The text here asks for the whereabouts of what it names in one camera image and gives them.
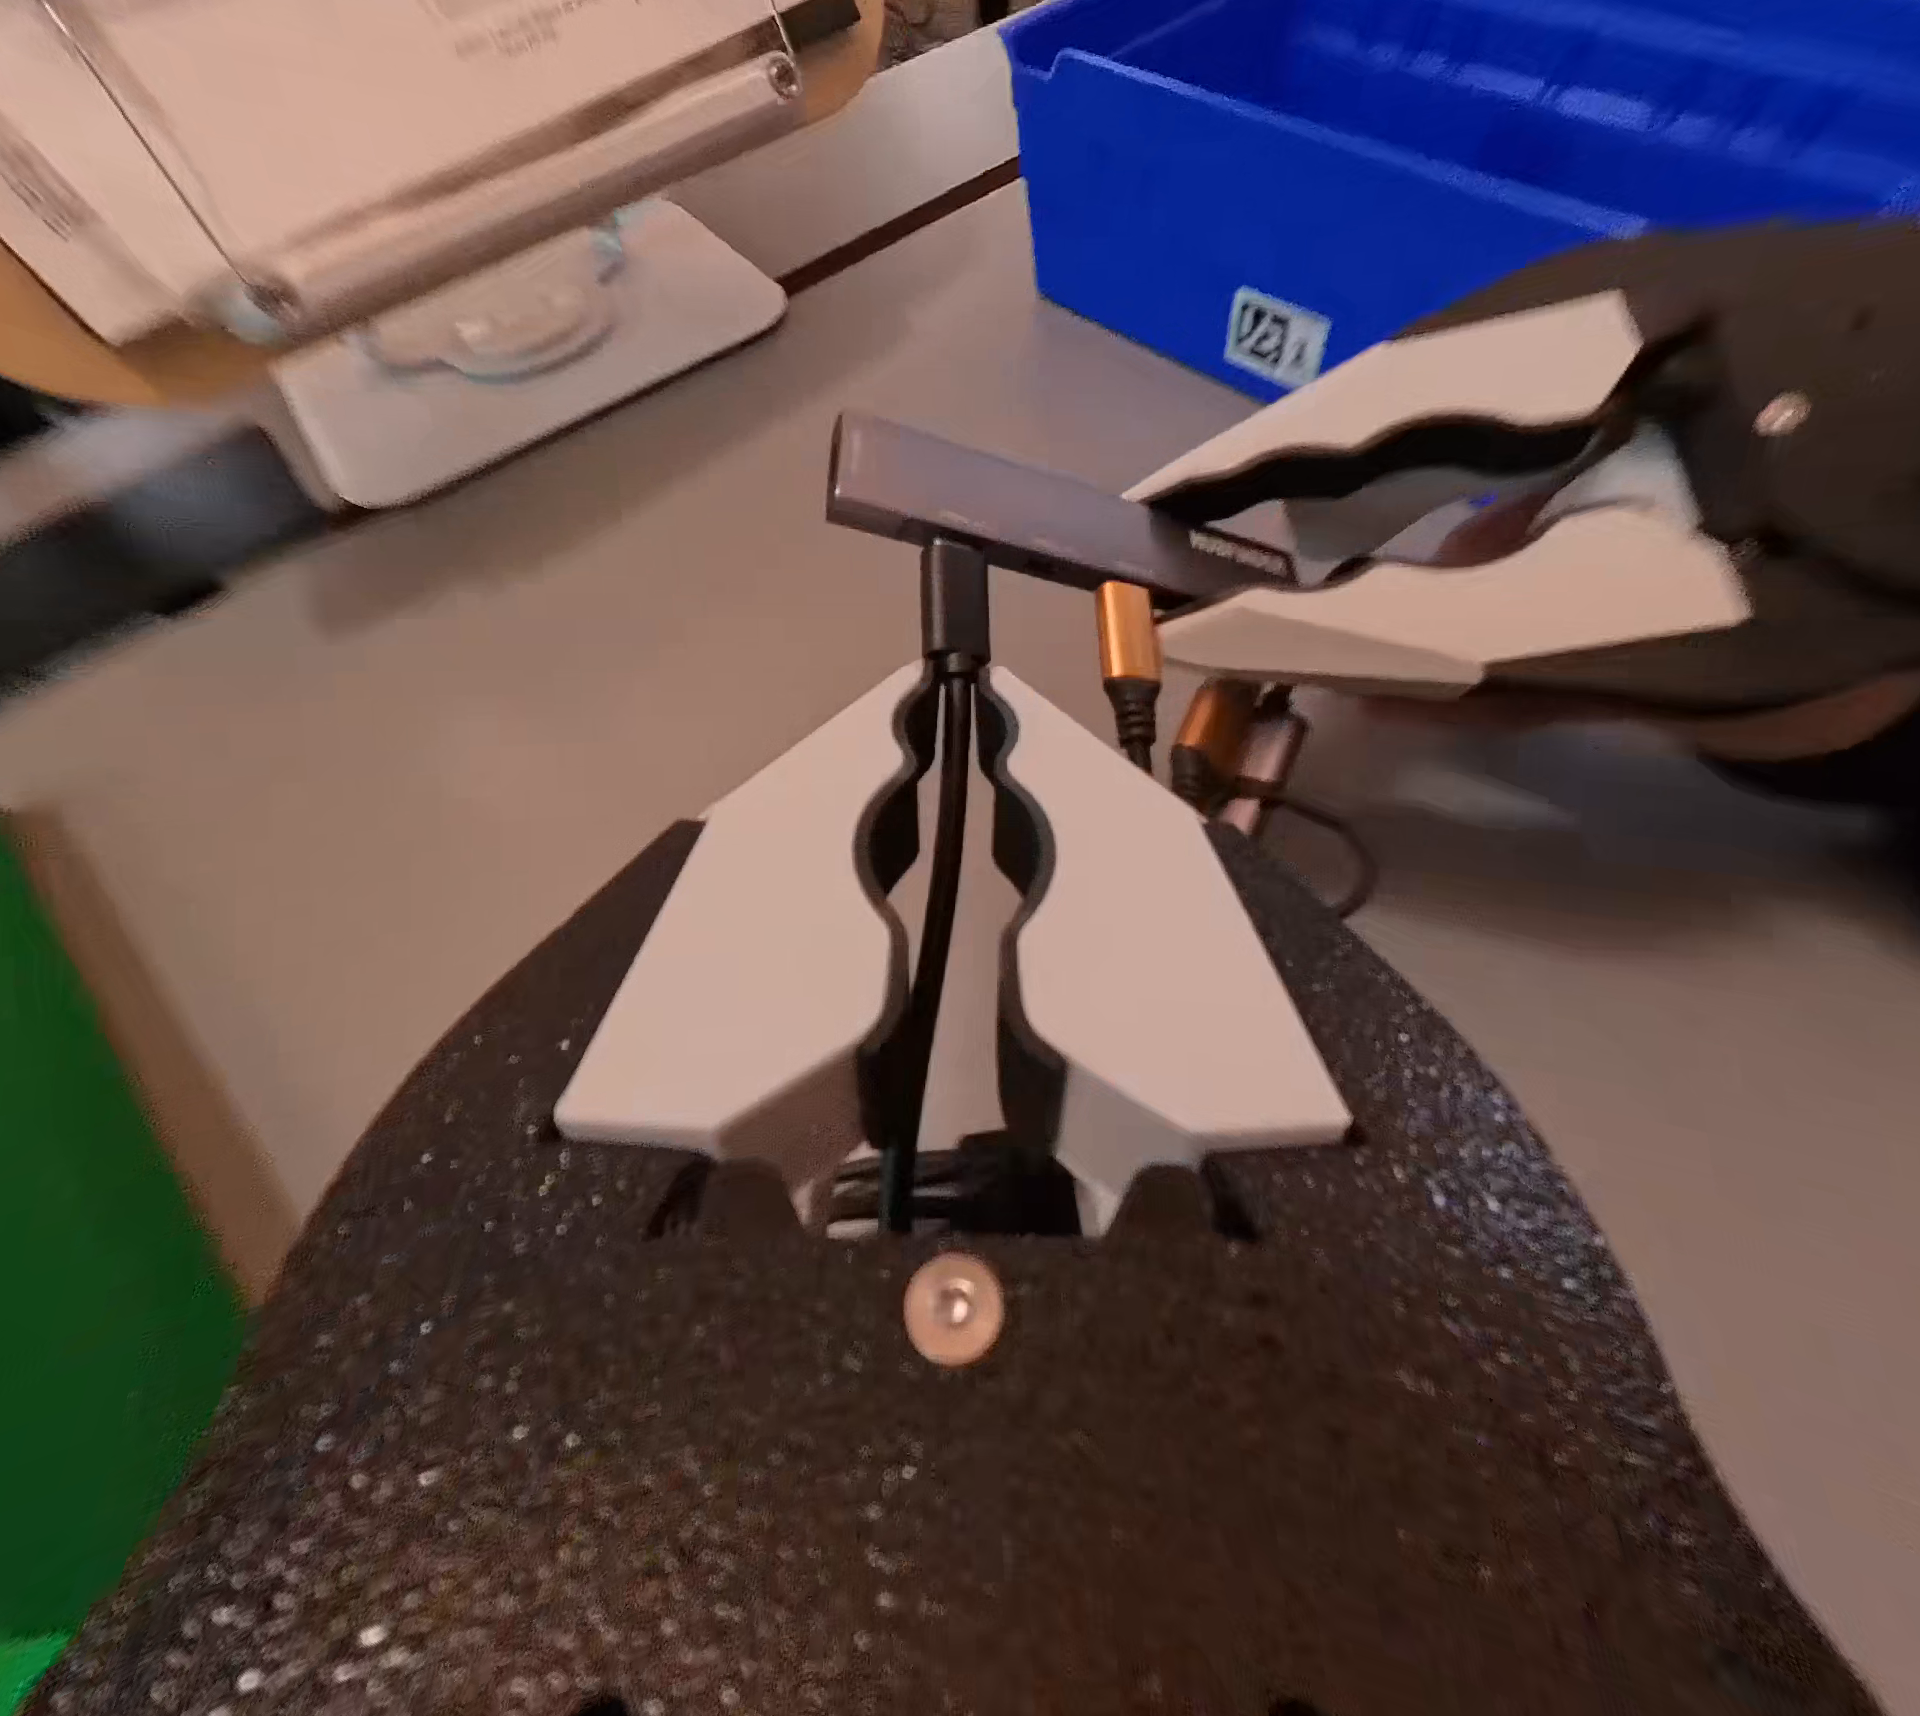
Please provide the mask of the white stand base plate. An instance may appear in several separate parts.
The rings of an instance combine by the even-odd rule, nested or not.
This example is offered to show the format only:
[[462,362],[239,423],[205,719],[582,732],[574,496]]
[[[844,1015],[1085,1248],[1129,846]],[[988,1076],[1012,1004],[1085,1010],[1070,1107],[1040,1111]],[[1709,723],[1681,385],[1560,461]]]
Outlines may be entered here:
[[310,342],[269,368],[330,504],[420,504],[732,357],[782,287],[683,206],[646,198]]

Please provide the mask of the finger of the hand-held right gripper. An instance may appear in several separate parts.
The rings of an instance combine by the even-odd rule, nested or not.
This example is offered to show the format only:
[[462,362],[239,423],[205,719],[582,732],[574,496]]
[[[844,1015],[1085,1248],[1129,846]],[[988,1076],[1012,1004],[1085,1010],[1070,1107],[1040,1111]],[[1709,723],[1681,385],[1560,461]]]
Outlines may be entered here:
[[1313,589],[1250,586],[1160,627],[1163,660],[1351,696],[1455,698],[1542,658],[1745,624],[1733,559],[1642,504],[1568,515],[1473,564],[1377,561]]
[[1602,420],[1644,349],[1618,290],[1385,340],[1123,496],[1184,524],[1222,524],[1261,504],[1341,504],[1431,472],[1518,476]]

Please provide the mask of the grey desk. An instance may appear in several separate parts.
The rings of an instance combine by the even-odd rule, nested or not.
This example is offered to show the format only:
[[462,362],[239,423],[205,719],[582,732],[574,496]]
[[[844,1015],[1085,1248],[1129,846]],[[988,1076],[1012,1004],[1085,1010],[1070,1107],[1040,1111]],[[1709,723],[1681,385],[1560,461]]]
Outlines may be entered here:
[[[915,645],[824,527],[871,408],[1121,489],[1246,401],[1042,303],[1001,40],[876,75],[682,206],[780,328],[330,528],[3,702],[3,811],[255,1302],[430,1044]],[[1310,707],[1357,932],[1501,1078],[1790,1585],[1915,1713],[1915,917],[1863,825],[1646,731]]]

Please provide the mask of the green plastic bin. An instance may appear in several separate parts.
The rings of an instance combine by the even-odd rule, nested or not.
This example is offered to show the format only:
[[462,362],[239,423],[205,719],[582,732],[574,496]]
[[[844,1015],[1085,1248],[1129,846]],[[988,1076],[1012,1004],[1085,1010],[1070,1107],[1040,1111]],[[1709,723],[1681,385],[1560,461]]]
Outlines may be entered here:
[[149,1534],[248,1318],[18,845],[2,845],[2,1698]]

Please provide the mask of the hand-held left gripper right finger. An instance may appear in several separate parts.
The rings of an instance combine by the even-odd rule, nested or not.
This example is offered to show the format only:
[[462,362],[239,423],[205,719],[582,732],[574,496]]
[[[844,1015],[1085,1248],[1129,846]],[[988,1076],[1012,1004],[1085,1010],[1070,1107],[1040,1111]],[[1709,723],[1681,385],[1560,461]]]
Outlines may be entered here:
[[1353,1116],[1212,841],[1172,793],[1006,667],[975,689],[1004,1129],[1103,1233],[1138,1179],[1331,1148]]

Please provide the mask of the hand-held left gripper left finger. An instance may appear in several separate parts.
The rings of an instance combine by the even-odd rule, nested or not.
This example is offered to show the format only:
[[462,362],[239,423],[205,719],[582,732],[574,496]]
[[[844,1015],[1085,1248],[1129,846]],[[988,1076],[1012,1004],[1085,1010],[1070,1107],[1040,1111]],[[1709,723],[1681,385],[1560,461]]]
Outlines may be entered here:
[[907,663],[701,815],[553,1107],[563,1140],[759,1164],[799,1200],[866,1144],[859,1056],[903,1015],[893,894],[938,729]]

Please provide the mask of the blue plastic bin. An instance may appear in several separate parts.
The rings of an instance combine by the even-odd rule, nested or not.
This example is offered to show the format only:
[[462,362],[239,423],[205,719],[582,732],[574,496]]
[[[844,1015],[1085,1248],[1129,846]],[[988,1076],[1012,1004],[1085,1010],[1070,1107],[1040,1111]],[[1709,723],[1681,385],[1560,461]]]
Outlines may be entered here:
[[1035,289],[1260,403],[1588,243],[1915,213],[1918,0],[1047,0]]

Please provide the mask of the black flat bar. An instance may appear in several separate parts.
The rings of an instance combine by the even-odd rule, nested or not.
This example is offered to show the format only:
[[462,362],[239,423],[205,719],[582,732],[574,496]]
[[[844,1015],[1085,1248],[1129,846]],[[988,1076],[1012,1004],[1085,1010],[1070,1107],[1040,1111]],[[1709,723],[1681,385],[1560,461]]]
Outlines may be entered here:
[[258,427],[219,430],[130,484],[3,538],[2,689],[218,599],[331,527]]

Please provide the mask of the grey USB hub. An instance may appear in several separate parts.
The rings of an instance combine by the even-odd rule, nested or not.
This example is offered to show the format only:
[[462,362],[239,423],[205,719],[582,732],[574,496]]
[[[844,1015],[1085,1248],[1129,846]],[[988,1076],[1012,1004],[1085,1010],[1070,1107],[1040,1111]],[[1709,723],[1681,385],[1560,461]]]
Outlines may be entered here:
[[1173,609],[1293,586],[1276,548],[861,413],[832,424],[826,519],[915,551],[963,547],[989,568],[1080,593],[1131,585]]

